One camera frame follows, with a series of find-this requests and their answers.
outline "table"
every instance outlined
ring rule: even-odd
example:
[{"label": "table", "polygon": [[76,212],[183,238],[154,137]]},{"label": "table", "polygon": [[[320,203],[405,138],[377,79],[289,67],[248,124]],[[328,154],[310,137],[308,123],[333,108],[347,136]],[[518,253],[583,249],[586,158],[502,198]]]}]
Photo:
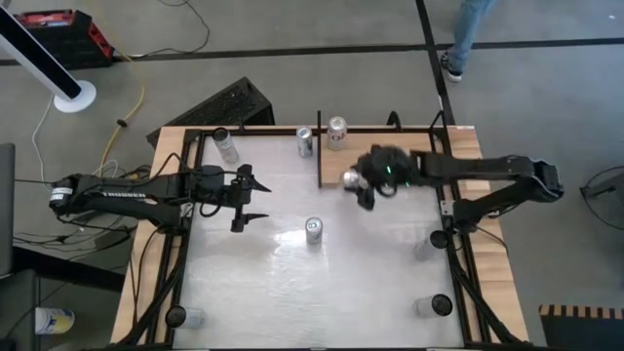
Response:
[{"label": "table", "polygon": [[[156,153],[154,156],[152,173],[156,173],[161,168],[163,162],[172,152],[181,154],[184,145],[184,136],[186,130],[212,130],[215,127],[167,127],[161,132]],[[248,130],[266,130],[266,129],[292,129],[294,127],[248,127]],[[391,132],[394,127],[386,126],[369,126],[369,128],[380,129],[381,131],[386,129]],[[458,158],[480,158],[482,157],[481,148],[477,140],[476,131],[473,127],[460,127],[449,126],[448,127],[448,139],[453,152],[453,156]],[[389,137],[383,140],[385,144],[395,143],[395,138]],[[190,144],[189,165],[194,165],[194,156],[196,150],[196,143]],[[170,161],[164,168],[162,174],[175,173],[178,170],[177,161]],[[468,199],[475,199],[482,197],[490,192],[489,184],[487,181],[460,181],[459,190],[461,196]],[[500,225],[495,219],[484,219],[481,222],[481,226],[492,232],[496,236],[502,238]],[[132,251],[133,266],[135,272],[138,270],[138,261],[142,254],[145,243],[153,232],[154,227],[146,221],[142,221],[137,229],[136,238]],[[482,290],[482,295],[498,318],[509,328],[509,330],[519,338],[527,339],[527,330],[524,323],[522,311],[520,309],[520,303],[516,293],[509,260],[506,252],[500,244],[491,240],[488,236],[475,233],[472,234],[470,239],[472,245],[472,251],[474,253],[474,260],[476,263],[476,271],[479,276],[479,282]],[[179,239],[175,238],[174,248],[179,245]],[[152,300],[154,290],[158,280],[159,266],[163,257],[163,249],[165,247],[165,236],[158,235],[154,237],[147,247],[144,255],[144,263],[141,274],[141,288],[140,294],[137,300],[137,311],[140,314],[145,310],[147,305]],[[176,260],[177,249],[172,250],[172,256],[170,259],[169,268],[173,268]],[[128,272],[126,275],[126,282],[121,295],[117,318],[115,326],[111,336],[111,342],[115,342],[123,338],[130,328],[132,327],[133,320],[133,293],[132,293],[132,281],[131,274]],[[470,301],[470,298],[464,294],[466,300],[466,312],[468,315],[468,322],[470,325],[470,339],[473,341],[480,341],[481,336],[479,333],[477,314],[474,309],[474,305]],[[164,306],[171,305],[171,295],[163,304]],[[161,310],[160,319],[157,322],[155,329],[155,338],[157,342],[163,342],[165,340],[166,325],[164,323],[164,314],[167,308]]]}]

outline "jeans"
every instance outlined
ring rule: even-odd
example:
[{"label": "jeans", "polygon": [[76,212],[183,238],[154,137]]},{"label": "jeans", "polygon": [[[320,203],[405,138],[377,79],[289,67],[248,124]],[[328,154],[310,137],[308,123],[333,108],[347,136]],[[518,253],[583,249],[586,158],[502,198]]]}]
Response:
[{"label": "jeans", "polygon": [[481,19],[496,0],[463,0],[455,24],[455,44],[448,50],[448,64],[452,71],[463,72],[468,54],[477,35]]}]

